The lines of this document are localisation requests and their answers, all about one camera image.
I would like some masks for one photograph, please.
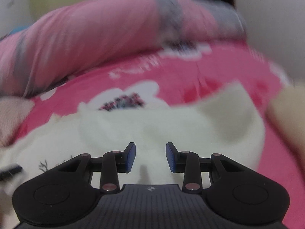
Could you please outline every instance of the white cloth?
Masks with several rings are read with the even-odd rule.
[[[167,142],[179,151],[201,157],[221,153],[256,169],[263,149],[264,125],[251,99],[240,84],[191,106],[153,109],[90,110],[81,104],[76,114],[50,121],[35,129],[7,150],[1,165],[20,164],[31,179],[81,153],[100,157],[136,144],[136,158],[129,174],[119,174],[120,185],[182,184],[183,174],[172,174],[165,155]],[[92,180],[99,186],[99,176]],[[210,185],[204,175],[203,186]]]

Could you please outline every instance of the white logo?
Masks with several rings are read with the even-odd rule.
[[[150,191],[150,192],[153,192],[156,188],[154,187],[149,187],[147,190]]]

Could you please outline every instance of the pink bed sheet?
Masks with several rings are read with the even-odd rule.
[[[269,100],[281,90],[283,77],[268,59],[241,42],[179,45],[148,52],[70,76],[69,82],[35,97],[36,105],[18,138],[46,123],[53,113],[76,112],[80,102],[100,109],[116,97],[137,93],[146,105],[174,106],[197,101],[239,81],[265,121],[266,140],[259,172],[289,192],[291,205],[284,224],[304,229],[304,181],[293,156],[264,114]]]

